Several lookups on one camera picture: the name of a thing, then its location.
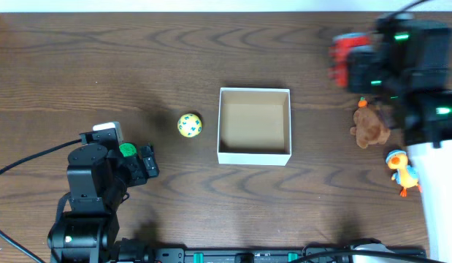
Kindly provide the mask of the yellow letter ball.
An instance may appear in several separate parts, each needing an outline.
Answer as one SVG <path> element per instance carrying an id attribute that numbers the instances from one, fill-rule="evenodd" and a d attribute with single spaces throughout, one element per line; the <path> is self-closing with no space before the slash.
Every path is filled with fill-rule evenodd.
<path id="1" fill-rule="evenodd" d="M 182 115 L 177 122 L 177 130 L 184 137 L 195 137 L 202 131 L 201 118 L 193 113 Z"/>

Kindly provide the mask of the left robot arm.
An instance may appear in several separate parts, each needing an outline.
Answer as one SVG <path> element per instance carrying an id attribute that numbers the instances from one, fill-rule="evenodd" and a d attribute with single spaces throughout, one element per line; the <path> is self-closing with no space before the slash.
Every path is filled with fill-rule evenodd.
<path id="1" fill-rule="evenodd" d="M 153 147 L 124 142 L 117 121 L 93 126 L 68 156 L 69 193 L 58 202 L 47 244 L 52 262 L 154 262 L 153 249 L 136 240 L 116 239 L 117 210 L 130 187 L 160 171 Z"/>

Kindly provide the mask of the green ribbed disc toy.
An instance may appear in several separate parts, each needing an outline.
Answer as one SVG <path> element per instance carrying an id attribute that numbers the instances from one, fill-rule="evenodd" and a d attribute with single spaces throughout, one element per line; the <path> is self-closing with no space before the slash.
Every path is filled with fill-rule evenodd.
<path id="1" fill-rule="evenodd" d="M 119 150 L 124 157 L 131 157 L 137 155 L 137 148 L 130 142 L 125 142 L 119 145 Z"/>

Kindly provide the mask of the red toy car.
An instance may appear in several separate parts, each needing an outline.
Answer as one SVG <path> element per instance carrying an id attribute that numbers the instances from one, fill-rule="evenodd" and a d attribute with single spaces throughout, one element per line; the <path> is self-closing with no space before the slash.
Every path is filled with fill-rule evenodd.
<path id="1" fill-rule="evenodd" d="M 355 32 L 341 34 L 332 39 L 329 57 L 332 60 L 329 77 L 340 88 L 347 88 L 349 84 L 348 56 L 356 47 L 369 47 L 370 40 L 366 33 Z"/>

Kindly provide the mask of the orange plush duck toy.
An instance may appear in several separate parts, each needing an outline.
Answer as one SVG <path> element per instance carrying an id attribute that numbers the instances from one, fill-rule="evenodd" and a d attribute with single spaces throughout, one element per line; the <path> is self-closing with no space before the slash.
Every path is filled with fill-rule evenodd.
<path id="1" fill-rule="evenodd" d="M 395 170 L 391 179 L 402 187 L 399 195 L 401 197 L 407 196 L 407 190 L 415 187 L 422 192 L 419 183 L 419 175 L 414 167 L 409 163 L 407 153 L 403 150 L 393 150 L 388 153 L 386 157 L 386 164 L 389 169 Z"/>

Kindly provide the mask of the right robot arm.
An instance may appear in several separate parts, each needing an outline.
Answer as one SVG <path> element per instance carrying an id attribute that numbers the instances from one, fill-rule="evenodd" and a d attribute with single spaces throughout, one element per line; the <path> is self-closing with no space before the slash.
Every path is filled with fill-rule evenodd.
<path id="1" fill-rule="evenodd" d="M 377 50 L 350 49 L 347 88 L 394 108 L 423 189 L 430 256 L 452 262 L 452 28 L 395 12 L 378 18 L 375 32 L 382 36 Z"/>

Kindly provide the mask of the brown plush bear toy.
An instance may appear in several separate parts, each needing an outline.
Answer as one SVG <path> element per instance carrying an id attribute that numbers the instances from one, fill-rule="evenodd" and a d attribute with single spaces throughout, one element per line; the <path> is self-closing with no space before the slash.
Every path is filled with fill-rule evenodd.
<path id="1" fill-rule="evenodd" d="M 391 135 L 390 128 L 378 114 L 378 108 L 369 104 L 364 97 L 358 101 L 353 122 L 354 126 L 350 128 L 350 134 L 355 137 L 356 144 L 362 149 L 369 145 L 384 145 Z"/>

